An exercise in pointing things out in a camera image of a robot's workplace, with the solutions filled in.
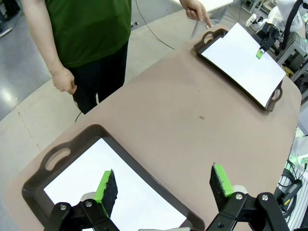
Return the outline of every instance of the brown tray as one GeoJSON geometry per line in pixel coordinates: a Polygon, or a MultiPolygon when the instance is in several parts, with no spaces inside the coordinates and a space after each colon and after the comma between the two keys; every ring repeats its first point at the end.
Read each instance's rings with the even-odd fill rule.
{"type": "Polygon", "coordinates": [[[47,223],[54,207],[44,188],[99,139],[103,139],[148,185],[187,218],[181,227],[205,230],[203,220],[164,188],[100,125],[91,125],[71,141],[51,149],[43,158],[36,173],[23,185],[22,196],[43,226],[47,223]],[[69,148],[70,154],[58,161],[51,171],[46,170],[48,160],[64,148],[69,148]]]}
{"type": "Polygon", "coordinates": [[[218,72],[220,72],[228,81],[235,84],[245,95],[247,95],[252,101],[254,101],[261,109],[272,112],[274,110],[275,104],[278,100],[282,97],[282,82],[278,85],[276,90],[273,92],[271,98],[269,99],[268,103],[264,107],[262,104],[259,103],[249,92],[247,92],[241,85],[239,85],[233,78],[231,78],[227,73],[225,73],[223,70],[221,70],[218,66],[216,66],[213,62],[211,62],[209,59],[205,58],[202,53],[209,48],[214,42],[216,42],[219,38],[223,38],[228,33],[225,29],[218,29],[216,31],[209,31],[205,33],[202,37],[202,40],[198,42],[196,45],[194,45],[194,50],[196,51],[197,55],[210,64],[214,69],[216,69],[218,72]]]}

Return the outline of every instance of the brown tabletop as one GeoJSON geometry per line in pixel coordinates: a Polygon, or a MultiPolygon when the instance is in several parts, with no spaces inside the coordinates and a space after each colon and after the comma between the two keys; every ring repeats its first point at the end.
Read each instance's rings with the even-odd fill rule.
{"type": "Polygon", "coordinates": [[[24,182],[52,147],[92,124],[109,131],[206,225],[218,212],[209,185],[214,162],[224,166],[232,184],[244,185],[252,196],[274,192],[295,136],[299,90],[285,77],[281,100],[266,113],[196,56],[192,47],[197,41],[163,58],[94,108],[13,180],[6,205],[22,230],[43,229],[22,198],[24,182]]]}

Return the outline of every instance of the forearm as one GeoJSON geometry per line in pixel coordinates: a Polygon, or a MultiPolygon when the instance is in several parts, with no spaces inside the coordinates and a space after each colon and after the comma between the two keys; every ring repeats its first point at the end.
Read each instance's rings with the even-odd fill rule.
{"type": "Polygon", "coordinates": [[[33,40],[48,70],[53,73],[62,68],[54,43],[51,21],[45,0],[22,0],[33,40]]]}

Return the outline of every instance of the concrete floor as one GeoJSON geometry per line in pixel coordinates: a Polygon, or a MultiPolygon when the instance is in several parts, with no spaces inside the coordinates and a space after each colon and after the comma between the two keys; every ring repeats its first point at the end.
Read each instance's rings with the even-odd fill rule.
{"type": "MultiPolygon", "coordinates": [[[[195,21],[188,19],[185,11],[178,11],[178,5],[170,2],[168,11],[166,6],[157,6],[161,16],[168,16],[156,20],[154,13],[152,16],[148,13],[154,6],[146,6],[146,2],[152,0],[139,1],[145,18],[153,21],[149,26],[161,40],[177,48],[190,39],[195,21]]],[[[238,5],[231,7],[230,12],[234,16],[239,15],[238,5]]],[[[232,27],[235,22],[230,19],[230,12],[222,24],[232,27]]],[[[141,23],[135,13],[132,20],[141,23]]],[[[241,22],[248,18],[249,14],[242,11],[241,22]]],[[[204,31],[205,24],[198,33],[203,34],[204,31]]],[[[13,32],[0,39],[0,52],[5,54],[0,57],[0,230],[17,231],[19,228],[4,205],[7,185],[74,123],[79,110],[68,93],[61,93],[53,86],[30,38],[24,16],[18,20],[13,32]]],[[[133,30],[128,47],[126,82],[170,52],[172,49],[160,43],[147,27],[133,30]]]]}

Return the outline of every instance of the green t-shirt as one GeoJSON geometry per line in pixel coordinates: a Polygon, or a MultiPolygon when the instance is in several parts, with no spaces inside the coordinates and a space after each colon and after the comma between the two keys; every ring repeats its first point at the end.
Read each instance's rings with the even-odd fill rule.
{"type": "Polygon", "coordinates": [[[65,67],[113,54],[129,39],[131,0],[46,0],[46,6],[65,67]]]}

